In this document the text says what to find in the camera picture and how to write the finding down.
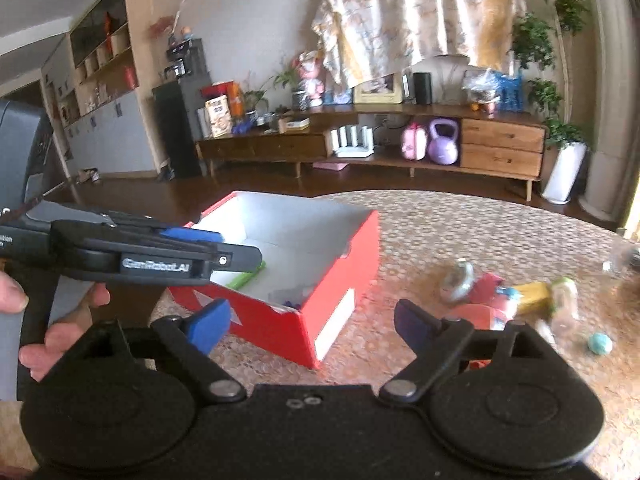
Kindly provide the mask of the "person's left hand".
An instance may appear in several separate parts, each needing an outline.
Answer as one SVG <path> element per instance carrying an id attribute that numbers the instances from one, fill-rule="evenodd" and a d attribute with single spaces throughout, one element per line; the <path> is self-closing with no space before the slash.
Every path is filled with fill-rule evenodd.
<path id="1" fill-rule="evenodd" d="M 90 309 L 106 306 L 110 300 L 111 294 L 104 284 L 93 284 L 75 310 L 48 328 L 42 344 L 28 344 L 21 348 L 18 359 L 29 370 L 30 377 L 40 382 L 91 326 Z M 23 287 L 1 272 L 1 312 L 22 313 L 28 302 Z"/>

